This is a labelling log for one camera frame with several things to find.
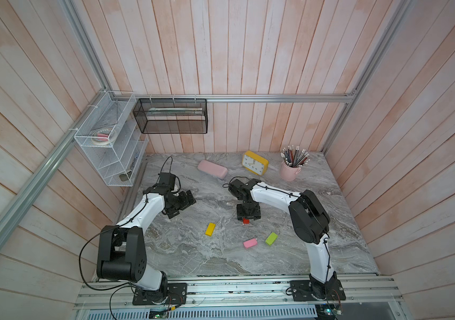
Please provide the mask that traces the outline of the pink block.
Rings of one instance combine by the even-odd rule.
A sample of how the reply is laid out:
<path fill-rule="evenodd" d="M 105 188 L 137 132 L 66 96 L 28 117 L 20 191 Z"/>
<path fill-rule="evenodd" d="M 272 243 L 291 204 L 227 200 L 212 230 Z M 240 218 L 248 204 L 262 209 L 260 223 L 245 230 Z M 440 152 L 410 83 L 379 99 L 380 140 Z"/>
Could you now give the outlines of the pink block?
<path fill-rule="evenodd" d="M 243 247 L 245 249 L 249 249 L 249 248 L 255 247 L 257 244 L 258 244 L 258 240 L 256 238 L 253 238 L 253 239 L 249 239 L 249 240 L 243 242 Z"/>

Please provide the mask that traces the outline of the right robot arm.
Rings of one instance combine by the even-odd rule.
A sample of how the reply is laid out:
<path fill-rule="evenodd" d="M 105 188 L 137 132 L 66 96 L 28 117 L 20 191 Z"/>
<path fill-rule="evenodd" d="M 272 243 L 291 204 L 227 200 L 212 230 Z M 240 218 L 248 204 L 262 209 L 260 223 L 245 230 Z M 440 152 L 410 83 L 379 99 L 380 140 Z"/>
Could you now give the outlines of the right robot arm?
<path fill-rule="evenodd" d="M 260 219 L 262 203 L 289 214 L 295 234 L 306 244 L 312 294 L 325 299 L 338 279 L 328 248 L 330 216 L 315 193 L 286 191 L 258 179 L 243 182 L 233 178 L 226 187 L 239 201 L 236 211 L 240 221 Z"/>

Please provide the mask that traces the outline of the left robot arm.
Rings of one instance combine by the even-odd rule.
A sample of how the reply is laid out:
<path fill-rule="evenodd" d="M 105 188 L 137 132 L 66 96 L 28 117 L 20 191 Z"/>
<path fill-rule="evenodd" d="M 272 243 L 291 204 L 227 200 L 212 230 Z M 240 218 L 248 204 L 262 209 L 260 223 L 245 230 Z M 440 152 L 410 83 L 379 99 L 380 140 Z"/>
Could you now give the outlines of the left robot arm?
<path fill-rule="evenodd" d="M 128 216 L 100 232 L 98 278 L 127 281 L 146 291 L 162 291 L 166 274 L 149 265 L 145 233 L 157 215 L 173 219 L 195 202 L 191 191 L 181 190 L 176 175 L 160 173 L 157 182 L 143 192 L 142 200 Z"/>

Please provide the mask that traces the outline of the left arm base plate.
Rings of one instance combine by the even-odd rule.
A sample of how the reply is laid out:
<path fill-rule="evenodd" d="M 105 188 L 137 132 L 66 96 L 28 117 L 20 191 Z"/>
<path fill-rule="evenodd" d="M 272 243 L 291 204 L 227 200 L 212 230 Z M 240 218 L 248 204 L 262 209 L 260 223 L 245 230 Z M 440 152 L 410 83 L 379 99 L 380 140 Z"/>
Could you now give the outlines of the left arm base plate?
<path fill-rule="evenodd" d="M 133 305 L 180 306 L 186 303 L 187 283 L 163 283 L 158 290 L 150 291 L 137 288 L 132 300 Z"/>

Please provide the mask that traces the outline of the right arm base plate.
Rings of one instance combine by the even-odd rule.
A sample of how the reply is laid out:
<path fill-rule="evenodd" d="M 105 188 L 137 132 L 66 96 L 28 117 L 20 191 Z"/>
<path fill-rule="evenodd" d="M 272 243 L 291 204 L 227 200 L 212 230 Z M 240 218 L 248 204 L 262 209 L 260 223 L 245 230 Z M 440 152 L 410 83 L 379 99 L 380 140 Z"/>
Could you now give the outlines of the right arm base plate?
<path fill-rule="evenodd" d="M 294 301 L 345 301 L 346 294 L 341 281 L 332 277 L 327 283 L 303 280 L 290 281 L 291 296 Z"/>

